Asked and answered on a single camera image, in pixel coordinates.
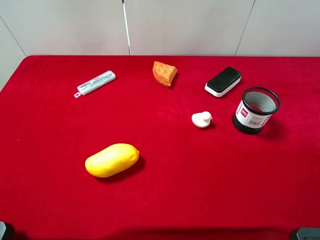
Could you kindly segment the black white board eraser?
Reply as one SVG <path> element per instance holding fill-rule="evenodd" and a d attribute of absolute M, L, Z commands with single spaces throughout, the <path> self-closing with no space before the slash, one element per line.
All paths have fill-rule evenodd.
<path fill-rule="evenodd" d="M 209 80 L 204 89 L 211 95 L 220 98 L 235 87 L 241 81 L 241 78 L 242 74 L 238 70 L 227 67 Z"/>

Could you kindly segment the yellow toy mango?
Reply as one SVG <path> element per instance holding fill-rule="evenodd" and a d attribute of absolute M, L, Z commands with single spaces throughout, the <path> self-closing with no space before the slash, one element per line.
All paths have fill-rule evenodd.
<path fill-rule="evenodd" d="M 97 178 L 108 178 L 132 167 L 140 152 L 127 143 L 116 143 L 88 157 L 85 169 Z"/>

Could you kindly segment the grey plastic cutlery case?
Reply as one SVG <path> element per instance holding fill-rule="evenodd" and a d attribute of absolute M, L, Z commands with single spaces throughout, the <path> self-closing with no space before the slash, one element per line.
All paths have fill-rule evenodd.
<path fill-rule="evenodd" d="M 77 87 L 77 93 L 75 93 L 73 96 L 75 98 L 78 98 L 80 96 L 87 95 L 115 79 L 116 79 L 115 73 L 112 72 L 111 70 L 108 70 L 92 78 L 91 80 L 79 85 Z"/>

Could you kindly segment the orange waffle sponge piece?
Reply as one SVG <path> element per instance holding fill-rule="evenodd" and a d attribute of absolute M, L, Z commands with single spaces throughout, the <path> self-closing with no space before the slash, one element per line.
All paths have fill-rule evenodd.
<path fill-rule="evenodd" d="M 153 63 L 152 73 L 155 80 L 166 88 L 169 88 L 172 85 L 177 72 L 178 69 L 175 66 L 164 64 L 159 61 Z"/>

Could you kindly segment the black mesh pen holder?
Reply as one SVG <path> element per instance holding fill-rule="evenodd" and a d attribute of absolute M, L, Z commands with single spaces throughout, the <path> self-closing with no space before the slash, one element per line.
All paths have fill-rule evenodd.
<path fill-rule="evenodd" d="M 232 123 L 244 134 L 258 134 L 280 106 L 278 95 L 270 89 L 260 86 L 249 87 L 241 96 Z"/>

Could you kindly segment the red tablecloth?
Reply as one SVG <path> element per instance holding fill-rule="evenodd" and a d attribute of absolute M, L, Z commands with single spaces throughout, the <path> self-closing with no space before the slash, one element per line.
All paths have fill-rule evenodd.
<path fill-rule="evenodd" d="M 177 68 L 170 87 L 155 61 Z M 241 80 L 215 97 L 205 85 L 227 67 Z M 257 134 L 233 125 L 250 87 L 280 99 Z M 202 112 L 205 128 L 192 122 Z M 133 166 L 87 172 L 120 143 L 139 151 Z M 319 227 L 319 58 L 26 57 L 0 93 L 0 219 L 25 240 L 286 240 Z"/>

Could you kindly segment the white rubber duck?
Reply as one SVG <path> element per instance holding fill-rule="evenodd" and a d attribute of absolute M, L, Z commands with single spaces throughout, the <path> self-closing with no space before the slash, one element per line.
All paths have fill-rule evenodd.
<path fill-rule="evenodd" d="M 198 128 L 208 127 L 212 119 L 212 115 L 208 111 L 194 113 L 191 116 L 192 123 Z"/>

